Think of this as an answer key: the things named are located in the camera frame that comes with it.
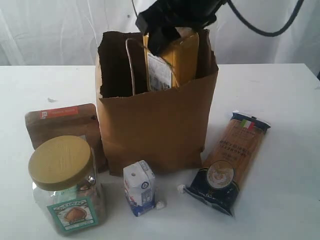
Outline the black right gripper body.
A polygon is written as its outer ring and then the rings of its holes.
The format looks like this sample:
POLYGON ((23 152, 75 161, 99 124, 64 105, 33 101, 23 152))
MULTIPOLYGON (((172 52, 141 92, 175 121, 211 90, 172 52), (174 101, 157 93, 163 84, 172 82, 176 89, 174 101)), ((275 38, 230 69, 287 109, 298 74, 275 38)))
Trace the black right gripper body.
POLYGON ((157 0, 137 15, 136 27, 142 34, 157 28, 203 29, 216 20, 224 0, 157 0))

